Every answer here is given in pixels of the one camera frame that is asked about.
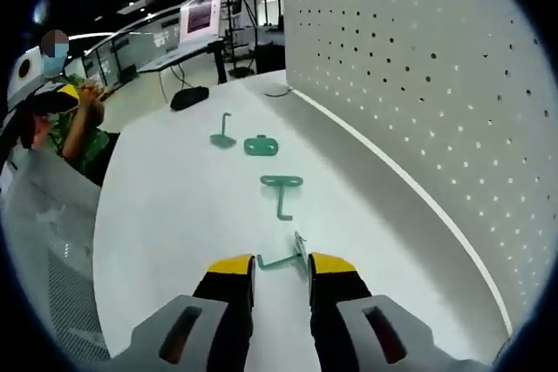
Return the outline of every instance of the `window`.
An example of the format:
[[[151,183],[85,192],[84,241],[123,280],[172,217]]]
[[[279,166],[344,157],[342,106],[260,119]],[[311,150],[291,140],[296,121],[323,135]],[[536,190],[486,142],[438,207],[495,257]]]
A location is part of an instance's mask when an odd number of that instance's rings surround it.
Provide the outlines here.
[[[255,0],[255,14],[258,26],[278,25],[279,16],[284,11],[284,0]]]

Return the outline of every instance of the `pegboard wall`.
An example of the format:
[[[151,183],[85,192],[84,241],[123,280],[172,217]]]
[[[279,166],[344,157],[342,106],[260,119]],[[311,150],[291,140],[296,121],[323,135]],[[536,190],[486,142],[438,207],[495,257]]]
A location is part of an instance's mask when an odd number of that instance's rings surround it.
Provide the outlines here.
[[[519,5],[285,0],[285,27],[289,84],[416,180],[521,323],[555,258],[558,91]]]

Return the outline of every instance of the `face mask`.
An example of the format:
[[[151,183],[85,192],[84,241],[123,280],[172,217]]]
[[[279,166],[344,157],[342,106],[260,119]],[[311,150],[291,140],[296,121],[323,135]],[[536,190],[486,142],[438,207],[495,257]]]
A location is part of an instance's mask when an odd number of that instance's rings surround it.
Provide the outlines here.
[[[54,57],[43,56],[43,74],[47,78],[58,76],[64,69],[68,55],[68,44],[54,44]]]

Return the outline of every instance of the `green shirt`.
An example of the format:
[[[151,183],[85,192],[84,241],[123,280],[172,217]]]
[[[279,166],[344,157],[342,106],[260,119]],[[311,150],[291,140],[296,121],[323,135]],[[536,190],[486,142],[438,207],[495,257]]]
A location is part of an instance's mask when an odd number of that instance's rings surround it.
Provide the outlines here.
[[[65,82],[70,83],[76,87],[84,82],[84,79],[77,75],[67,76]],[[64,142],[68,133],[71,129],[71,124],[76,116],[77,109],[59,113],[54,115],[49,115],[48,119],[51,123],[48,138],[51,147],[54,149],[57,155],[62,156],[62,150],[64,149]],[[92,171],[96,164],[97,158],[101,156],[102,152],[109,145],[110,139],[106,132],[101,131],[98,128],[93,128],[87,135],[85,143],[83,145],[83,150],[78,159],[73,161],[68,161],[78,172],[91,179]]]

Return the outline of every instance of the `monitor screen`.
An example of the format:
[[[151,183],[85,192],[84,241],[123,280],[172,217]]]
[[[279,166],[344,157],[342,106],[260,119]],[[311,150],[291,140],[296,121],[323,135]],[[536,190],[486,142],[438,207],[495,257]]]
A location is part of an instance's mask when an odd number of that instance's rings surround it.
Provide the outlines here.
[[[219,35],[221,0],[188,0],[180,7],[180,42]]]

